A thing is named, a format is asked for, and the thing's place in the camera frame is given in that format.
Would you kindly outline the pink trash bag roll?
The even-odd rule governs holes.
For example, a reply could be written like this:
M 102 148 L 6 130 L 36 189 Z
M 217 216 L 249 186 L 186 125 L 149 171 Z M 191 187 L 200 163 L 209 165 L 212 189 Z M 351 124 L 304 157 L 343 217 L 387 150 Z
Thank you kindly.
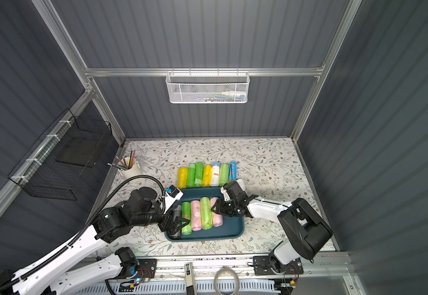
M 202 229 L 202 218 L 199 200 L 193 200 L 191 202 L 191 228 L 192 231 L 200 231 Z
M 213 197 L 210 199 L 210 205 L 211 208 L 214 207 L 214 205 L 216 204 L 218 198 L 217 197 Z M 212 223 L 213 223 L 213 227 L 220 227 L 223 225 L 223 217 L 215 212 L 212 211 Z

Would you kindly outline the pale green trash bag roll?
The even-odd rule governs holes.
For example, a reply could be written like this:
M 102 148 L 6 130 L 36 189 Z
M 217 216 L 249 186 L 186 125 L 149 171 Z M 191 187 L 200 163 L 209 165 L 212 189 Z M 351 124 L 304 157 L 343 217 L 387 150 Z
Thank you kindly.
M 201 223 L 202 229 L 208 230 L 213 227 L 211 203 L 208 197 L 203 197 L 200 200 Z

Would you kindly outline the bright green trash bag roll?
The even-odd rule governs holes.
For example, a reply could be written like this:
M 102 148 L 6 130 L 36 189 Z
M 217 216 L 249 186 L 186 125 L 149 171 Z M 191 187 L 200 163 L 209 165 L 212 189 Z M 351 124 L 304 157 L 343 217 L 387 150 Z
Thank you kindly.
M 189 165 L 188 174 L 187 174 L 187 182 L 186 182 L 187 188 L 193 188 L 194 187 L 195 175 L 196 175 L 196 165 L 195 165 L 195 163 L 191 163 Z

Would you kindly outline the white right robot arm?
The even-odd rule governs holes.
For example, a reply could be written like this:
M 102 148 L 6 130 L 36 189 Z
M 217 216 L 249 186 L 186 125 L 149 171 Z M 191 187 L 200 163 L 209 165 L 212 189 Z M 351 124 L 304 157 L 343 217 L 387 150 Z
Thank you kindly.
M 300 258 L 312 261 L 332 238 L 332 228 L 303 198 L 277 202 L 258 195 L 248 195 L 242 180 L 230 181 L 220 188 L 220 197 L 211 211 L 221 216 L 260 218 L 275 222 L 286 239 L 268 255 L 269 268 L 281 274 Z

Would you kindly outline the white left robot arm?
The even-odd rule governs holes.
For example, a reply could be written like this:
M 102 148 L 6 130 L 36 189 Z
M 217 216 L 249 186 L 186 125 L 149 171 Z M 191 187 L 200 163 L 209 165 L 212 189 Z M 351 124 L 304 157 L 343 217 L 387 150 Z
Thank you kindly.
M 130 177 L 118 185 L 97 207 L 83 228 L 50 253 L 14 273 L 3 272 L 0 283 L 2 295 L 61 295 L 70 288 L 82 289 L 93 283 L 114 278 L 124 270 L 135 267 L 135 255 L 128 248 L 94 266 L 80 268 L 81 283 L 66 281 L 65 274 L 91 254 L 119 237 L 127 235 L 133 227 L 157 224 L 161 232 L 174 234 L 187 226 L 185 218 L 172 218 L 170 209 L 182 198 L 183 192 L 174 185 L 168 188 L 150 175 L 145 179 L 158 185 L 160 191 L 147 187 L 136 189 L 129 199 L 108 207 L 107 203 L 128 183 L 139 176 Z

